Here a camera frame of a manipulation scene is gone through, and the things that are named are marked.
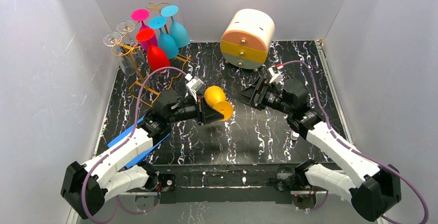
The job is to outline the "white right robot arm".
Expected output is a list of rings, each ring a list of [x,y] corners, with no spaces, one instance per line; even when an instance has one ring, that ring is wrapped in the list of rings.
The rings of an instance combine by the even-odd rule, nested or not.
[[[295,168],[297,183],[331,191],[348,200],[362,218],[371,222],[401,201],[398,170],[359,155],[354,146],[330,129],[326,118],[310,106],[308,89],[302,82],[289,79],[280,86],[260,76],[233,98],[257,110],[269,107],[286,114],[294,132],[317,146],[344,171],[338,173],[309,160]]]

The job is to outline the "yellow plastic wine glass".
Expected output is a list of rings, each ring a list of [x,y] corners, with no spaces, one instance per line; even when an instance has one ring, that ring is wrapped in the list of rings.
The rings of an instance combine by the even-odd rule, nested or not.
[[[208,87],[204,92],[204,97],[210,107],[224,116],[222,121],[226,121],[232,116],[233,105],[227,101],[226,95],[221,87]]]

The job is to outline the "red plastic wine glass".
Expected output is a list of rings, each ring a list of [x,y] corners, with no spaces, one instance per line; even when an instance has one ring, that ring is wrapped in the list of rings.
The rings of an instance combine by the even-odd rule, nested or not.
[[[149,45],[147,49],[147,60],[151,70],[164,72],[166,70],[165,67],[170,66],[170,61],[162,49],[152,44],[151,40],[154,35],[155,32],[153,29],[146,28],[137,33],[136,39],[139,42],[147,42],[147,44]]]

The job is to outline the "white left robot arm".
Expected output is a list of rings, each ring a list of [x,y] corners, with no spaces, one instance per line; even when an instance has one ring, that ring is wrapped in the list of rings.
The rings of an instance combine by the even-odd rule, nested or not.
[[[152,187],[156,171],[143,162],[131,164],[171,134],[171,124],[194,120],[199,125],[225,121],[233,105],[222,89],[209,87],[196,97],[182,98],[175,90],[162,91],[131,132],[99,156],[67,168],[61,196],[84,219],[90,219],[105,202],[133,188]]]

